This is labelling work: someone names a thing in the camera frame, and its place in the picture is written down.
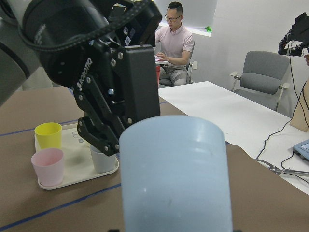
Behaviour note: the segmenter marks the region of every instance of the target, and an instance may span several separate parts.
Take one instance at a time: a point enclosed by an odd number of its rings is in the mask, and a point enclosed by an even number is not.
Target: pink shirt
[[[194,44],[192,33],[183,25],[175,32],[169,26],[161,27],[155,32],[155,43],[158,42],[161,42],[161,52],[174,58],[182,57],[183,50],[192,52]]]

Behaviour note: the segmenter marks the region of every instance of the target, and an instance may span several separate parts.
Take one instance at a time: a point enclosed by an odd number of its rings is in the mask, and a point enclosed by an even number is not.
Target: light blue cup
[[[189,116],[140,121],[120,137],[126,232],[231,232],[225,140]]]

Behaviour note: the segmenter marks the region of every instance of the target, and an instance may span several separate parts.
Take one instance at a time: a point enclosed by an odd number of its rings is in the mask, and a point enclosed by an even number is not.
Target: man's hair
[[[174,1],[171,2],[168,6],[170,9],[176,9],[177,13],[183,14],[183,6],[180,2]]]

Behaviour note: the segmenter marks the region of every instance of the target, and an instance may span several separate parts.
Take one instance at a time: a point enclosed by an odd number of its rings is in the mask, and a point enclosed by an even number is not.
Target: gray chair
[[[242,75],[238,76],[237,72],[230,74],[235,78],[231,91],[276,111],[283,90],[290,86],[289,83],[282,83],[289,64],[287,56],[250,51],[246,56]],[[242,88],[234,90],[238,80]]]
[[[197,62],[196,61],[191,62],[191,57],[192,57],[192,54],[193,54],[194,45],[195,45],[195,43],[193,44],[193,48],[192,48],[192,52],[190,54],[190,58],[188,59],[188,62],[186,64],[186,69],[187,69],[187,72],[188,72],[186,84],[190,84],[191,83],[192,69],[197,69]],[[173,86],[173,83],[171,82],[170,79],[160,79],[159,84],[163,85],[163,86],[166,86],[166,87]]]

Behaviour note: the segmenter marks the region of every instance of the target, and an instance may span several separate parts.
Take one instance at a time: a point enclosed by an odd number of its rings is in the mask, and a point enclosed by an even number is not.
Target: glasses
[[[167,18],[167,15],[165,15],[164,18],[165,18],[166,21],[170,21],[171,23],[176,22],[176,19],[177,19],[177,18]]]

